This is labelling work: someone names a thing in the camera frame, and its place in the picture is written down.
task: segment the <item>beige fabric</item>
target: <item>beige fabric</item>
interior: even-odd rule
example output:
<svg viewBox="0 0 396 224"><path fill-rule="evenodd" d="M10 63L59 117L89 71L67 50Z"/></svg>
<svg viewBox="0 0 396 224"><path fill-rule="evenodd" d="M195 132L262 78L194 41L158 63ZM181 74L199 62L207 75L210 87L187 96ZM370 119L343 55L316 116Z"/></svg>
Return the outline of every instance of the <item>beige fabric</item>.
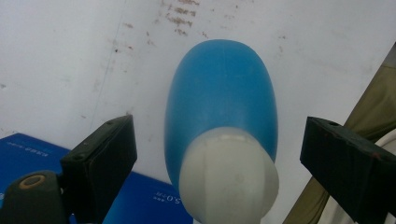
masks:
<svg viewBox="0 0 396 224"><path fill-rule="evenodd" d="M346 127L377 141L396 128L396 68L383 65L346 121ZM329 193L312 177L284 224L318 223Z"/></svg>

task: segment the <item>black plastic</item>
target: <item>black plastic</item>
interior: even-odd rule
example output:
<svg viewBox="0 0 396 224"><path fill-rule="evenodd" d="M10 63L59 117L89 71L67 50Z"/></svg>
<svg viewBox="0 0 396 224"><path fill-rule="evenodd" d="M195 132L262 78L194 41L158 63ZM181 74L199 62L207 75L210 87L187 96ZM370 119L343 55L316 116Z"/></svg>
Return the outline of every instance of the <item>black plastic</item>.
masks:
<svg viewBox="0 0 396 224"><path fill-rule="evenodd" d="M8 186L1 224L102 223L137 159L132 116L110 120L61 159Z"/></svg>
<svg viewBox="0 0 396 224"><path fill-rule="evenodd" d="M300 160L354 221L395 214L396 157L329 120L308 118Z"/></svg>

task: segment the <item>white bottle cap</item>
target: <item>white bottle cap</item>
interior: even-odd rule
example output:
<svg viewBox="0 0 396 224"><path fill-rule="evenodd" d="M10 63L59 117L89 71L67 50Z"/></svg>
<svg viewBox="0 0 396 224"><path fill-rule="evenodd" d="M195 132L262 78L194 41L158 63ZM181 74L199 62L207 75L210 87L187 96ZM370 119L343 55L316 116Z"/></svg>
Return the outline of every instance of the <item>white bottle cap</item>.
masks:
<svg viewBox="0 0 396 224"><path fill-rule="evenodd" d="M186 210L204 224L258 224L275 202L275 165L249 133L221 127L189 145L180 170Z"/></svg>

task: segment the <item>plastic bottle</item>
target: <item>plastic bottle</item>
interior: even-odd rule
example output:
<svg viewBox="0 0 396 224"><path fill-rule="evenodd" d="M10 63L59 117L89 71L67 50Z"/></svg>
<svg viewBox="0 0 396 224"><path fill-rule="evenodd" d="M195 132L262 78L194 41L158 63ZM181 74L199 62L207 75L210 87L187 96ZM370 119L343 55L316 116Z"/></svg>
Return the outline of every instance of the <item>plastic bottle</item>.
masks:
<svg viewBox="0 0 396 224"><path fill-rule="evenodd" d="M170 179L196 220L260 223L278 191L277 117L257 53L231 40L192 48L169 92L164 142Z"/></svg>

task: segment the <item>blue box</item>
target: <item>blue box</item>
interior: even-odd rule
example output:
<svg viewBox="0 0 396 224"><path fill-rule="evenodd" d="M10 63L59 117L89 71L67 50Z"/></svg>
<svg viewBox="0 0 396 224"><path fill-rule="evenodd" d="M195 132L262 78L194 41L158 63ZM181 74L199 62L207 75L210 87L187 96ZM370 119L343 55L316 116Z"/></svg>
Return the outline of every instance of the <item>blue box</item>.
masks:
<svg viewBox="0 0 396 224"><path fill-rule="evenodd" d="M0 207L7 186L34 171L62 171L59 159L68 149L16 133L0 139ZM192 223L175 189L164 182L131 172L104 223Z"/></svg>

